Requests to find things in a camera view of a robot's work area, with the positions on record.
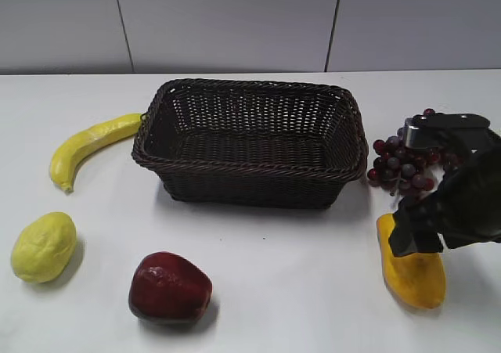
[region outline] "yellow mango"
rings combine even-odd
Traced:
[[[14,245],[14,274],[29,283],[55,279],[70,261],[77,243],[77,230],[70,216],[51,212],[29,224]]]
[[[395,228],[392,214],[377,220],[386,284],[400,300],[414,308],[436,308],[445,299],[445,273],[440,254],[410,254],[397,258],[388,239]]]

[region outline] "banana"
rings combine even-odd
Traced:
[[[77,166],[88,155],[118,140],[134,135],[141,126],[141,114],[133,113],[96,124],[64,142],[52,156],[50,178],[64,192],[73,191]]]

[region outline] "grape stem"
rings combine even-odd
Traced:
[[[392,191],[390,191],[390,195],[391,196],[395,196],[395,193],[397,192],[398,190],[398,185],[400,184],[400,181],[402,180],[402,177],[400,176],[400,171],[398,172],[397,174],[397,183],[395,183],[395,187],[393,188]]]

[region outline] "white wall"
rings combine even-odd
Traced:
[[[117,0],[0,0],[0,74],[131,70]]]
[[[0,0],[0,74],[323,71],[336,6],[119,2],[124,28],[117,0]],[[501,0],[341,0],[328,70],[501,68],[500,44]]]
[[[341,0],[329,71],[501,67],[501,0]]]
[[[323,71],[336,0],[120,0],[138,72]]]

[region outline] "yellow banana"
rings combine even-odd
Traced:
[[[388,239],[395,228],[391,214],[377,220],[383,275],[390,290],[414,308],[436,308],[445,299],[445,273],[440,254],[415,253],[397,258]]]
[[[96,124],[64,142],[52,156],[50,178],[63,191],[73,191],[78,164],[98,149],[134,135],[141,126],[141,114],[133,113]]]

